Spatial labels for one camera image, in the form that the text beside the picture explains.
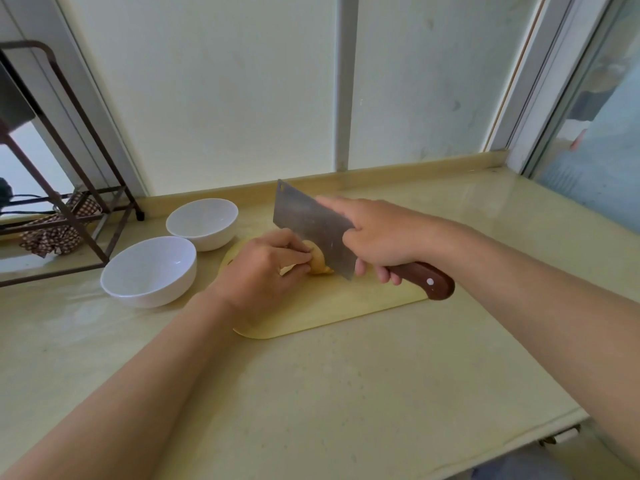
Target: white bowl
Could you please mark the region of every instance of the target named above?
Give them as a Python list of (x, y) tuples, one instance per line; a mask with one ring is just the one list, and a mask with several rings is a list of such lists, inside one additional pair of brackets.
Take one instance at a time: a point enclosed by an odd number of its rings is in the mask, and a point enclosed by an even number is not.
[(152, 308), (182, 296), (196, 277), (196, 248), (165, 235), (134, 244), (102, 270), (100, 285), (125, 305)]
[(174, 236), (190, 240), (199, 251), (221, 248), (236, 234), (236, 204), (222, 198), (205, 198), (175, 209), (166, 219)]

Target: knife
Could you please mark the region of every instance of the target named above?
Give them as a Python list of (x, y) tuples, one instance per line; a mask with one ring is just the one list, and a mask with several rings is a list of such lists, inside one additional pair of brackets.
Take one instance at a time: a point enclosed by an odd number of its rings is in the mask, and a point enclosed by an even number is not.
[[(316, 199), (293, 186), (278, 180), (273, 223), (281, 229), (289, 228), (302, 240), (314, 242), (324, 254), (324, 263), (336, 273), (351, 280), (356, 255), (342, 242), (342, 235), (353, 229), (353, 223), (337, 212), (327, 209)], [(448, 274), (424, 262), (388, 266), (389, 271), (420, 286), (430, 299), (450, 297), (456, 283)]]

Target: countertop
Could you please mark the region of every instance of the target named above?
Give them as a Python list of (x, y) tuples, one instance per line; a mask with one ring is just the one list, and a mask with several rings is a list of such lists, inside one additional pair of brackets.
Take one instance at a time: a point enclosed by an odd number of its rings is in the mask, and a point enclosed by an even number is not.
[[(506, 168), (344, 193), (462, 221), (640, 300), (638, 235)], [(242, 208), (238, 235), (270, 229), (272, 209)], [(164, 219), (130, 223), (118, 249), (165, 233)], [(212, 279), (224, 252), (200, 254), (191, 293)], [(80, 250), (72, 259), (87, 258)], [(0, 263), (40, 266), (33, 259)], [(126, 308), (101, 291), (99, 277), (96, 270), (0, 289), (0, 470), (187, 299)], [(442, 479), (586, 418), (460, 287), (444, 302), (237, 342), (200, 382), (158, 478)]]

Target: knife handle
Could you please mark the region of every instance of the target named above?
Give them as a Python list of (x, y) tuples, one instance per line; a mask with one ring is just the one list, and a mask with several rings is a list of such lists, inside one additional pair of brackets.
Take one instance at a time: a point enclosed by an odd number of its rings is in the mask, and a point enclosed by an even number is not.
[(402, 279), (420, 286), (427, 293), (429, 299), (447, 299), (456, 289), (456, 282), (450, 275), (425, 262), (388, 266), (387, 269)]

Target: brown checkered fabric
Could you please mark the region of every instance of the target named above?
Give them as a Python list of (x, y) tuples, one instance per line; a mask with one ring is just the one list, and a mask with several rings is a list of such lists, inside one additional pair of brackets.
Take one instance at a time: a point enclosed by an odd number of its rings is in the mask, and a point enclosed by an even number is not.
[[(76, 192), (67, 201), (69, 209), (73, 209), (76, 203), (82, 197), (82, 192)], [(41, 224), (45, 222), (63, 221), (65, 217), (57, 212), (51, 217), (44, 217), (38, 219), (32, 224)], [(92, 216), (100, 213), (100, 206), (92, 199), (87, 198), (79, 209), (76, 209), (76, 217)], [(82, 243), (82, 238), (78, 231), (69, 225), (51, 227), (48, 229), (39, 229), (23, 232), (20, 234), (20, 247), (26, 249), (44, 258), (49, 253), (55, 253), (57, 255), (69, 254), (77, 249)]]

